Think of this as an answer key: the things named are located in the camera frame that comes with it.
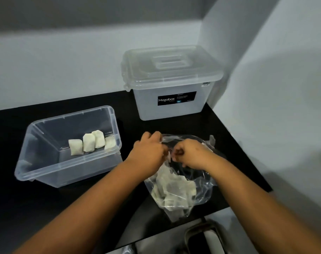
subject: left hand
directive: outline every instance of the left hand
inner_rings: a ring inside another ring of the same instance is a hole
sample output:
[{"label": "left hand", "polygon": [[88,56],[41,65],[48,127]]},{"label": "left hand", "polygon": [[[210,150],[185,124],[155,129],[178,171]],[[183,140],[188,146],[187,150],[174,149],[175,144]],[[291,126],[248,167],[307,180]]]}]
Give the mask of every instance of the left hand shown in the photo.
[{"label": "left hand", "polygon": [[145,132],[141,140],[133,145],[132,151],[124,162],[133,166],[139,179],[145,180],[154,175],[166,160],[169,149],[161,141],[160,132],[156,131],[153,135]]}]

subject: clear plastic storage box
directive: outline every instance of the clear plastic storage box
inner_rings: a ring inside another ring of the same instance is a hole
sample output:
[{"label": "clear plastic storage box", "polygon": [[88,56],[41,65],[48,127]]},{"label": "clear plastic storage box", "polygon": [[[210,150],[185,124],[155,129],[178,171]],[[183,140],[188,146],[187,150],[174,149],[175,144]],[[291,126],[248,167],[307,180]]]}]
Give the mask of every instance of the clear plastic storage box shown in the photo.
[{"label": "clear plastic storage box", "polygon": [[[82,139],[100,130],[114,136],[116,146],[71,156],[69,139]],[[38,180],[61,187],[112,170],[122,162],[122,147],[115,112],[102,106],[31,123],[15,169],[18,180]]]},{"label": "clear plastic storage box", "polygon": [[122,77],[140,118],[151,120],[201,112],[223,71],[201,46],[190,45],[126,51]]}]

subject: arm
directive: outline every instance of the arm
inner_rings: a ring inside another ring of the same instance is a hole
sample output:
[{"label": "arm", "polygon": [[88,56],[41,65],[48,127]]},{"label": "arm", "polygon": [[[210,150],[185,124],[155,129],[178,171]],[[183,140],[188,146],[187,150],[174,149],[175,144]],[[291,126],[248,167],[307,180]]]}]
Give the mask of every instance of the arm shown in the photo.
[{"label": "arm", "polygon": [[264,253],[321,253],[321,239],[227,160],[195,140],[178,143],[172,158],[207,171],[250,239]]},{"label": "arm", "polygon": [[143,180],[164,162],[168,149],[162,135],[145,132],[128,158],[91,187],[14,254],[90,253],[117,209]]}]

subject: clear plastic bag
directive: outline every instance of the clear plastic bag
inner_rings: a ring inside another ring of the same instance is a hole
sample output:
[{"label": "clear plastic bag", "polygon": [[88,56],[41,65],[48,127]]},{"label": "clear plastic bag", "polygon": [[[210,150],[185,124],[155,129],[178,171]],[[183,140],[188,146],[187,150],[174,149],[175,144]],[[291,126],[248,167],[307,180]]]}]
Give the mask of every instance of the clear plastic bag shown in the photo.
[{"label": "clear plastic bag", "polygon": [[[165,134],[162,143],[171,152],[178,142],[188,138],[199,141],[224,157],[214,149],[215,139],[212,135],[208,141],[203,141],[193,135]],[[144,182],[154,201],[172,222],[189,216],[194,206],[206,203],[211,198],[212,187],[217,185],[206,171],[184,168],[181,163],[173,160],[165,161],[157,173]]]}]

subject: right hand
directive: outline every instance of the right hand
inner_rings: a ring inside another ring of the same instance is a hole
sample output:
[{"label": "right hand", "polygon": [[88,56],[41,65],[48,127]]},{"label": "right hand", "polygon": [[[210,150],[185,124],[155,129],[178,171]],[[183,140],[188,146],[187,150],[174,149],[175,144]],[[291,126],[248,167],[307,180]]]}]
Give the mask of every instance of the right hand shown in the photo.
[{"label": "right hand", "polygon": [[183,167],[200,170],[206,170],[206,164],[213,156],[216,155],[207,146],[193,139],[180,141],[171,153],[173,161],[182,163]]}]

